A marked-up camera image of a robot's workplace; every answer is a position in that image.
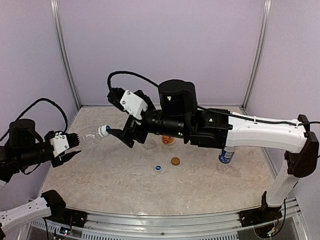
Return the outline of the brown bottle cap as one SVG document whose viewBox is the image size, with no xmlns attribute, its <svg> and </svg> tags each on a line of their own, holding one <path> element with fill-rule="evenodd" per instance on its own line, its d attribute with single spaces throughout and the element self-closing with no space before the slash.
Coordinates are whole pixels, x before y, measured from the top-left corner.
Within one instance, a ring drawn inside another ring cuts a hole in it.
<svg viewBox="0 0 320 240">
<path fill-rule="evenodd" d="M 181 163 L 181 161 L 178 157 L 173 157 L 170 162 L 174 166 L 178 166 Z"/>
</svg>

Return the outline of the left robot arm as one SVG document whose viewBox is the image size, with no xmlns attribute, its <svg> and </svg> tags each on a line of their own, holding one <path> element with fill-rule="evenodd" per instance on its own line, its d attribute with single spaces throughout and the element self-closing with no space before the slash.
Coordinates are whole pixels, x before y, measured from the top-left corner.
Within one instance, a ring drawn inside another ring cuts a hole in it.
<svg viewBox="0 0 320 240">
<path fill-rule="evenodd" d="M 77 151 L 70 149 L 80 144 L 76 133 L 49 131 L 45 137 L 36 132 L 36 123 L 20 119 L 9 125 L 9 138 L 0 148 L 0 187 L 4 188 L 12 176 L 23 173 L 28 167 L 50 162 L 59 167 L 71 160 Z M 25 224 L 41 218 L 61 223 L 70 221 L 70 211 L 63 198 L 55 190 L 42 193 L 36 199 L 0 213 L 0 238 Z"/>
</svg>

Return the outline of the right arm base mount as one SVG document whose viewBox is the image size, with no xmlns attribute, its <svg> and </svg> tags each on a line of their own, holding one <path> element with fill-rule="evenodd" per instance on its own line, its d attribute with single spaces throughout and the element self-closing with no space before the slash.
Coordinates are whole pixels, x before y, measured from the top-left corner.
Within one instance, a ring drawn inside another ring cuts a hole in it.
<svg viewBox="0 0 320 240">
<path fill-rule="evenodd" d="M 265 191 L 259 207 L 239 212 L 241 226 L 244 228 L 280 219 L 283 216 L 281 208 L 282 204 L 277 207 L 270 207 L 267 204 L 267 192 Z"/>
</svg>

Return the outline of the clear bottle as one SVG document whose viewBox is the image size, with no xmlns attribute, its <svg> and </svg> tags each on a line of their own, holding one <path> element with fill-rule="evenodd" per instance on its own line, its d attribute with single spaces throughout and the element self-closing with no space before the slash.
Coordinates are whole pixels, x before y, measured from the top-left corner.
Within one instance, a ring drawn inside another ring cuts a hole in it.
<svg viewBox="0 0 320 240">
<path fill-rule="evenodd" d="M 102 137 L 99 135 L 97 126 L 90 126 L 79 132 L 80 145 L 83 148 L 93 148 L 100 144 Z"/>
</svg>

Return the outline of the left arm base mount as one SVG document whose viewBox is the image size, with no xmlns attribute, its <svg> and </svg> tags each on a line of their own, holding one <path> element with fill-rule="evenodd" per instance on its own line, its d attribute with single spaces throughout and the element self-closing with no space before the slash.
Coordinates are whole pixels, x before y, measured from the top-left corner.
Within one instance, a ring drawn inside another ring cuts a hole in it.
<svg viewBox="0 0 320 240">
<path fill-rule="evenodd" d="M 66 207 L 66 202 L 55 190 L 43 192 L 41 197 L 45 199 L 46 206 L 50 209 L 50 215 L 46 220 L 65 224 L 70 227 L 84 228 L 88 213 L 81 210 L 75 210 Z"/>
</svg>

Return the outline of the white bottle cap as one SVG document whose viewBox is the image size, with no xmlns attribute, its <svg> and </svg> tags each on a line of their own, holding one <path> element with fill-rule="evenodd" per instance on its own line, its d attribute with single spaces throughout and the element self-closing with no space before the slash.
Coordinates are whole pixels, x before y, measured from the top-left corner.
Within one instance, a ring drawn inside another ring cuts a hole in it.
<svg viewBox="0 0 320 240">
<path fill-rule="evenodd" d="M 162 166 L 161 165 L 156 165 L 155 167 L 154 167 L 154 170 L 156 171 L 156 172 L 161 172 L 162 171 Z"/>
</svg>

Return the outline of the blue white cap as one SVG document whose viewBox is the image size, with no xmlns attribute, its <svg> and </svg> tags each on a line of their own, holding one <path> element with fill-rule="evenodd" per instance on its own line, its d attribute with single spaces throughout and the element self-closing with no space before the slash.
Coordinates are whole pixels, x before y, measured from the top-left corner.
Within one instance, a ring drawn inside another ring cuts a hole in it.
<svg viewBox="0 0 320 240">
<path fill-rule="evenodd" d="M 98 127 L 97 129 L 97 135 L 99 138 L 103 139 L 105 137 L 108 137 L 110 134 L 108 133 L 108 130 L 110 130 L 110 126 L 109 125 L 103 125 Z"/>
</svg>

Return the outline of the orange drink bottle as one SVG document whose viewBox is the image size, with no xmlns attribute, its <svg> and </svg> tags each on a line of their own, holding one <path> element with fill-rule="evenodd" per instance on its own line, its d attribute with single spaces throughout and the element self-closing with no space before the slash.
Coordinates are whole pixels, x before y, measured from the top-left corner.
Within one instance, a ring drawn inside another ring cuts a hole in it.
<svg viewBox="0 0 320 240">
<path fill-rule="evenodd" d="M 165 144 L 165 145 L 171 145 L 171 144 L 174 143 L 175 138 L 174 138 L 174 137 L 171 137 L 171 136 L 163 135 L 163 136 L 161 137 L 161 141 L 162 141 L 162 143 Z"/>
</svg>

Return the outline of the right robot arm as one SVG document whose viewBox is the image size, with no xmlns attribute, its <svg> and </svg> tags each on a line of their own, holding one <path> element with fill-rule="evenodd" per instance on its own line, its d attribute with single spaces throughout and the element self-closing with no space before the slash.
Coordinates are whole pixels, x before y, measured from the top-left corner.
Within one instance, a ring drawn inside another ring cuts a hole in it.
<svg viewBox="0 0 320 240">
<path fill-rule="evenodd" d="M 247 117 L 225 109 L 198 106 L 195 86 L 191 82 L 171 79 L 157 85 L 160 109 L 142 91 L 131 92 L 110 87 L 108 100 L 128 113 L 123 129 L 109 129 L 128 147 L 144 144 L 148 134 L 183 139 L 202 148 L 260 147 L 285 152 L 285 163 L 270 190 L 265 203 L 257 208 L 256 218 L 266 222 L 282 204 L 300 178 L 312 174 L 319 154 L 319 141 L 310 130 L 304 115 L 292 120 Z"/>
</svg>

